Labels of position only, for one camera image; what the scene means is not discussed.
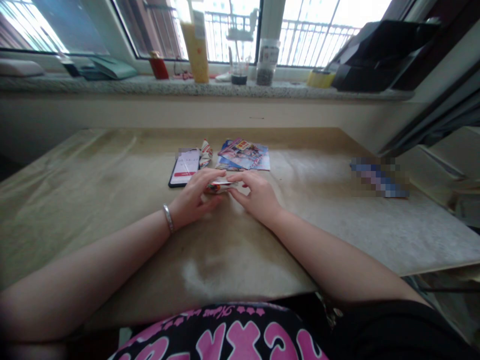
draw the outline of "table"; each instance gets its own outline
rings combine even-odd
[[[179,148],[207,138],[213,167],[225,139],[236,137],[269,146],[271,171],[262,174],[287,209],[399,275],[480,263],[477,234],[418,190],[409,199],[352,197],[350,159],[371,155],[340,129],[87,129],[0,184],[2,287],[173,200]],[[175,233],[87,327],[315,289],[275,236],[226,195],[212,215]]]

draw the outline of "white wall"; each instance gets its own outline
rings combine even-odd
[[[0,153],[28,163],[84,128],[339,127],[376,153],[480,59],[480,21],[406,102],[1,94]]]

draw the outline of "silver bracelet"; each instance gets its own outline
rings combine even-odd
[[[174,233],[174,223],[172,217],[170,216],[170,210],[167,204],[163,204],[163,210],[165,210],[166,221],[168,222],[168,227],[170,228],[170,233]]]

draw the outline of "granite window sill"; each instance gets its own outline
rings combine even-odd
[[[64,74],[47,74],[35,77],[0,76],[0,91],[15,93],[50,94],[113,94],[160,96],[211,96],[271,99],[330,99],[405,101],[414,96],[413,91],[386,90],[380,93],[340,92],[335,88],[319,89],[305,83],[275,81],[273,86],[258,86],[254,81],[247,85],[232,85],[211,80],[208,84],[195,84],[190,80],[156,80],[153,76],[135,76],[120,81],[86,81]]]

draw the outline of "glass jar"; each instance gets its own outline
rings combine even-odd
[[[231,83],[245,85],[249,75],[249,64],[252,61],[252,51],[255,51],[253,39],[251,41],[229,40],[228,51],[229,55],[231,54]]]
[[[276,39],[260,39],[258,62],[256,64],[256,84],[271,86],[275,69],[279,60],[280,41]]]

